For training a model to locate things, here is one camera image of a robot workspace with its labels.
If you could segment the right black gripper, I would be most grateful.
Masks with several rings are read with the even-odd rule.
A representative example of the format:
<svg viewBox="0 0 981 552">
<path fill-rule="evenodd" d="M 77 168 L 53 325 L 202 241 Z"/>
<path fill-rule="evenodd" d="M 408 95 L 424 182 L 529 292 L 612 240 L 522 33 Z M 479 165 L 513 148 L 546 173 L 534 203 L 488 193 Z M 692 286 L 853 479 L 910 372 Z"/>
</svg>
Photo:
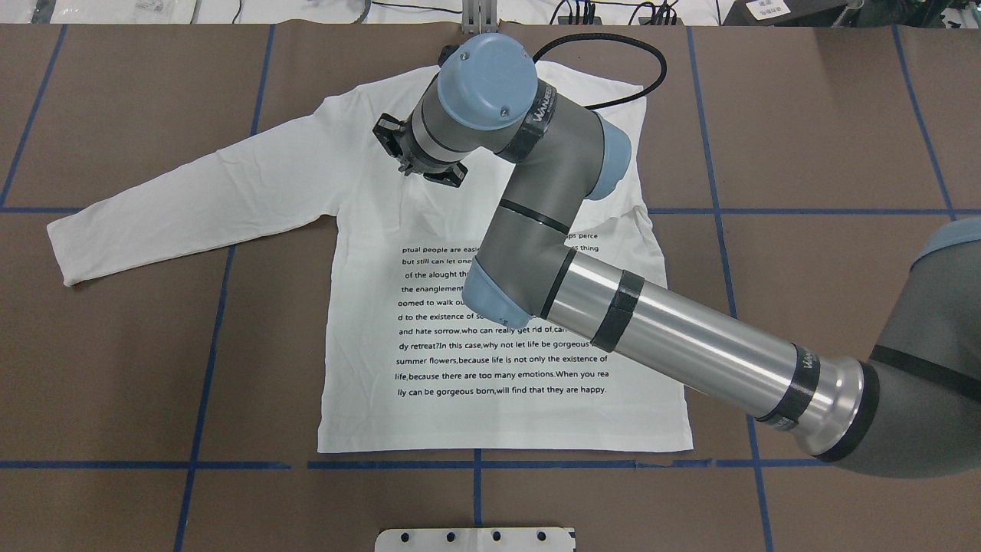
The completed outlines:
<svg viewBox="0 0 981 552">
<path fill-rule="evenodd" d="M 382 114 L 372 133 L 385 152 L 399 162 L 399 172 L 405 177 L 420 175 L 429 182 L 459 188 L 468 174 L 462 164 L 468 153 L 442 146 L 418 114 L 406 121 Z"/>
</svg>

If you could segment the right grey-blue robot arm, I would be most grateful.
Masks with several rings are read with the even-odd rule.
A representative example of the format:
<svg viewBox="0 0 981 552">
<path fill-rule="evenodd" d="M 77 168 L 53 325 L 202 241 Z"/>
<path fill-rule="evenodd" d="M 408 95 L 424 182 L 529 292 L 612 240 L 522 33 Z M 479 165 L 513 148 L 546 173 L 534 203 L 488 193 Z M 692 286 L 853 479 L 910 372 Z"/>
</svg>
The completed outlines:
<svg viewBox="0 0 981 552">
<path fill-rule="evenodd" d="M 554 323 L 835 467 L 882 478 L 979 467 L 978 218 L 932 235 L 868 360 L 824 359 L 565 244 L 582 203 L 624 178 L 632 144 L 540 80 L 536 60 L 503 34 L 447 46 L 411 114 L 372 129 L 403 174 L 438 184 L 461 185 L 479 148 L 514 165 L 462 288 L 470 310 L 512 329 Z"/>
</svg>

